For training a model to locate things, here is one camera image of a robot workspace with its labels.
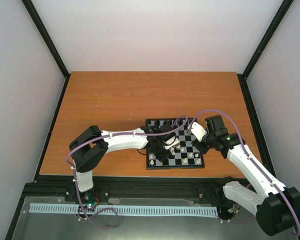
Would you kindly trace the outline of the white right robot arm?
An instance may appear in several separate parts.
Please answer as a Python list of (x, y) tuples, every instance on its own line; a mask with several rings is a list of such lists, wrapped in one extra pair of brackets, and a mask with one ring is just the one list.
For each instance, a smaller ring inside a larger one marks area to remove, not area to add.
[(300, 236), (300, 192), (286, 187), (273, 176), (250, 151), (239, 131), (230, 134), (222, 116), (205, 119), (206, 127), (192, 120), (188, 132), (195, 136), (192, 144), (206, 154), (210, 149), (221, 153), (245, 176), (252, 190), (232, 177), (224, 177), (215, 185), (217, 201), (234, 201), (248, 210), (269, 236), (295, 228)]

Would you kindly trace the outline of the black white chessboard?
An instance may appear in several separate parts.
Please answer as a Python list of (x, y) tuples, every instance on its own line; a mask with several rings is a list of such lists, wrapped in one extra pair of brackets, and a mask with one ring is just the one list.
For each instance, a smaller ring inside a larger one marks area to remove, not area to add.
[(170, 125), (173, 129), (178, 129), (174, 133), (165, 136), (162, 151), (158, 152), (149, 147), (146, 148), (146, 169), (197, 169), (204, 168), (204, 157), (200, 151), (192, 145), (196, 140), (194, 135), (188, 133), (188, 126), (192, 118), (149, 118), (145, 120), (145, 125), (155, 131), (163, 128), (163, 132), (168, 132)]

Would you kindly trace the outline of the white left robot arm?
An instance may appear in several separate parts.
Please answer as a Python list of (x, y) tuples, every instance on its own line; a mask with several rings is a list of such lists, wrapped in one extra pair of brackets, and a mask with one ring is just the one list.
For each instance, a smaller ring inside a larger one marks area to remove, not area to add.
[(168, 123), (161, 127), (144, 125), (117, 132), (100, 130), (97, 125), (90, 126), (69, 144), (77, 182), (76, 195), (85, 202), (93, 198), (93, 169), (108, 153), (147, 149), (157, 160), (163, 161), (179, 145), (180, 140)]

